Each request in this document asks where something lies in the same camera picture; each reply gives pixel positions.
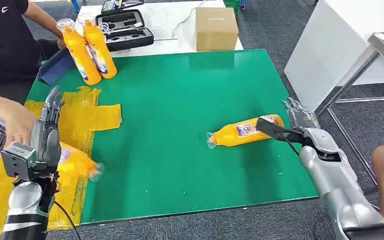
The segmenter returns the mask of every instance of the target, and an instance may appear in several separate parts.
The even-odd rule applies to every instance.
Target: open tool case
[[[96,16],[96,25],[108,24],[105,32],[106,45],[110,52],[148,46],[154,43],[153,33],[145,27],[142,14],[137,9],[127,9],[144,4],[143,0],[106,0],[101,14]]]

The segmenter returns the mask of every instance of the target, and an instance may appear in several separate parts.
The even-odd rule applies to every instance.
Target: gray carpet
[[[89,0],[95,5],[100,0]],[[148,0],[145,2],[177,2]],[[267,49],[281,79],[291,96],[295,93],[283,69],[314,9],[312,0],[248,0],[239,13],[239,37],[245,49]],[[73,7],[66,1],[38,4],[55,19],[75,19]],[[36,38],[53,38],[50,33],[27,21]],[[384,84],[353,86],[347,97],[384,96]],[[384,144],[384,102],[336,105],[334,110],[349,134],[370,160],[376,146]],[[339,132],[332,118],[325,113],[319,118],[322,127],[332,134],[348,155],[351,166],[364,190],[373,186],[368,174]],[[377,194],[368,199],[379,205]],[[231,209],[182,216],[132,220],[106,225],[78,228],[82,239],[152,239],[152,240],[330,240],[334,233],[325,208],[318,199]],[[51,240],[74,240],[72,229],[51,231]]]

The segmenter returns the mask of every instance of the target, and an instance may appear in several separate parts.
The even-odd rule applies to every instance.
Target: yellow plastic bottle
[[[279,115],[270,114],[260,116],[276,125],[283,126],[284,123]],[[270,136],[256,129],[258,117],[240,121],[234,124],[228,124],[214,133],[207,132],[207,143],[210,149],[218,145],[236,146],[259,140],[269,139]]]
[[[105,79],[114,77],[117,74],[117,68],[105,43],[104,34],[95,25],[95,18],[85,13],[78,17],[78,21],[83,25],[83,36],[101,76]]]
[[[104,171],[102,164],[94,162],[89,156],[64,143],[61,145],[61,158],[59,159],[57,170],[73,177],[88,177],[97,180]]]
[[[89,49],[86,46],[85,39],[74,29],[74,21],[64,18],[56,23],[56,27],[61,31],[64,37],[64,43],[80,72],[84,82],[88,85],[95,85],[101,81],[101,75],[95,67]]]

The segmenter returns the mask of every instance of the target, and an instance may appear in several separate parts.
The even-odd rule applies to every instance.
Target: green tabletop
[[[207,146],[206,132],[257,116],[278,114],[289,125],[281,103],[288,94],[264,49],[114,61],[118,74],[93,87],[102,89],[99,105],[121,104],[123,122],[95,133],[92,159],[105,172],[87,185],[81,223],[317,195],[284,142]],[[56,84],[66,92],[84,82],[73,67]],[[49,89],[36,80],[28,99],[43,101]]]

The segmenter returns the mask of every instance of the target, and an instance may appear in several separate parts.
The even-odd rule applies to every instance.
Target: black cable
[[[292,146],[292,143],[283,135],[283,134],[281,134],[280,132],[278,132],[278,131],[275,131],[274,132],[275,134],[277,134],[279,137],[281,137],[282,139],[284,139],[286,142],[287,142],[287,144],[289,144],[289,147],[296,153],[296,155],[297,156],[299,156],[300,155],[300,153],[295,149],[295,147],[294,146]]]
[[[80,235],[79,235],[79,232],[77,231],[77,228],[76,226],[74,226],[74,222],[72,220],[72,218],[70,217],[69,213],[63,208],[63,206],[61,206],[57,201],[55,201],[55,204],[64,212],[64,214],[67,216],[68,220],[70,221],[70,224],[71,226],[73,227],[74,231],[75,231],[75,234],[77,234],[77,238],[78,240],[82,240],[80,238]]]

